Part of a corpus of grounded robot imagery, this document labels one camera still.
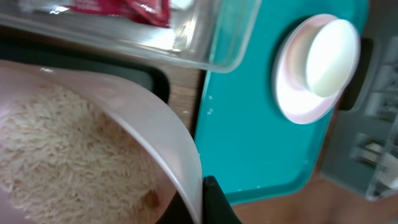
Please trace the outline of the red foil wrapper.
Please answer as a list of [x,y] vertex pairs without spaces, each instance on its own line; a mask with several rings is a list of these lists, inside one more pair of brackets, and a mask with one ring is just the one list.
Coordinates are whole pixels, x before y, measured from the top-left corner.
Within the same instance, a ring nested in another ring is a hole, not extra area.
[[170,27],[169,0],[73,0],[68,7],[86,14],[121,16],[140,24]]

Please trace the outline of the white bowl with residue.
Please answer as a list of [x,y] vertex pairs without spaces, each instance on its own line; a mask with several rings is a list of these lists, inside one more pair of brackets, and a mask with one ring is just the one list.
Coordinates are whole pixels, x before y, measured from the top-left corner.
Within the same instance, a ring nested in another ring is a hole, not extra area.
[[194,223],[202,223],[200,155],[185,125],[159,97],[114,75],[1,61],[1,106],[39,85],[56,83],[75,91],[133,136],[169,178]]

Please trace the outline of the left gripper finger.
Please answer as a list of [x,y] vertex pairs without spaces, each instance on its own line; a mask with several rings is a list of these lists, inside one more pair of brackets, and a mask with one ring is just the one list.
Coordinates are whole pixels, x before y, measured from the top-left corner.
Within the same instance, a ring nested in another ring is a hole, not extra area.
[[[242,224],[234,213],[214,176],[204,178],[202,196],[204,224]],[[156,224],[194,224],[181,196],[177,192]]]

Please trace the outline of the white bowl with food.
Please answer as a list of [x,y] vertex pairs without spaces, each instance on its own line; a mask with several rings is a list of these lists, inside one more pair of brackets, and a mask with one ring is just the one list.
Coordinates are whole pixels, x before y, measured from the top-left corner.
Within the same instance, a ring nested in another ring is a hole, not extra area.
[[351,81],[359,62],[359,34],[352,23],[336,19],[316,34],[308,51],[305,82],[308,89],[328,98]]

